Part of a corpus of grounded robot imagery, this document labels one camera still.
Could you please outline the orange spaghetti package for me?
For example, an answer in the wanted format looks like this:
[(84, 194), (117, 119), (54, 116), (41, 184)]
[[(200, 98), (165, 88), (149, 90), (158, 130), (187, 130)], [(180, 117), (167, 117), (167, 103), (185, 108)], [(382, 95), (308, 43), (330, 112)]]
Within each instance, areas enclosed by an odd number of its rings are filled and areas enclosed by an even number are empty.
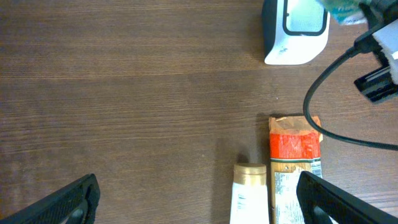
[(273, 223), (304, 222), (296, 194), (297, 184), (303, 171), (322, 176), (322, 140), (322, 134), (303, 116), (269, 118)]

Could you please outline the teal tissue pack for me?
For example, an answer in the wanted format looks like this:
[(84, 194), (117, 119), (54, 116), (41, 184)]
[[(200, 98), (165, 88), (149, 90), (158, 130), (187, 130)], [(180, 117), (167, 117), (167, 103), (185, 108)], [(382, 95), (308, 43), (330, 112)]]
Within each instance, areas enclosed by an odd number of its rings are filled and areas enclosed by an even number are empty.
[(339, 25), (348, 26), (366, 23), (367, 20), (359, 7), (370, 5), (371, 0), (317, 0)]

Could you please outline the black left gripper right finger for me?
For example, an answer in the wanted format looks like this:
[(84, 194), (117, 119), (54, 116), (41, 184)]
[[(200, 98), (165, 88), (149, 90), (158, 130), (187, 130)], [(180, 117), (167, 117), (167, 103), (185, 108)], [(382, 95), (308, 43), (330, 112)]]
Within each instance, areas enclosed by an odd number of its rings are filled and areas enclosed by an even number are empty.
[(297, 198), (306, 224), (397, 224), (394, 217), (309, 171), (300, 174)]

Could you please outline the white tube with gold cap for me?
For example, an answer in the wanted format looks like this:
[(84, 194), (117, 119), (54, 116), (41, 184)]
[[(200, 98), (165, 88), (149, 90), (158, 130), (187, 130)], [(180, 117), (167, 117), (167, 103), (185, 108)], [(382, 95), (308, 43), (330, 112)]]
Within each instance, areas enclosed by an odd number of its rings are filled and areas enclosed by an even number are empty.
[(267, 168), (264, 164), (234, 165), (230, 224), (270, 224)]

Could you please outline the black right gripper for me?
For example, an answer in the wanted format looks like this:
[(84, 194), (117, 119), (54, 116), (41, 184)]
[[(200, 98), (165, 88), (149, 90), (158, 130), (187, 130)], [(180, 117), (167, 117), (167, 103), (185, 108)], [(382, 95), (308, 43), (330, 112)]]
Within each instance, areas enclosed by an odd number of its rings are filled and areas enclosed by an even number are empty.
[(357, 89), (372, 103), (397, 96), (397, 1), (372, 0), (359, 3), (368, 22), (368, 31), (354, 46), (362, 54), (372, 53), (381, 67), (354, 81)]

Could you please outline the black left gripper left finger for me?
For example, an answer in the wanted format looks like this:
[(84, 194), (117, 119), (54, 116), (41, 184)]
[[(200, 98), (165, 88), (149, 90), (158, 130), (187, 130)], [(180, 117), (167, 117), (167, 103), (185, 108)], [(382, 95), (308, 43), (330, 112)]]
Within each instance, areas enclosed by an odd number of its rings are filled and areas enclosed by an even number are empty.
[(94, 174), (87, 174), (43, 199), (6, 217), (1, 223), (94, 224), (100, 188)]

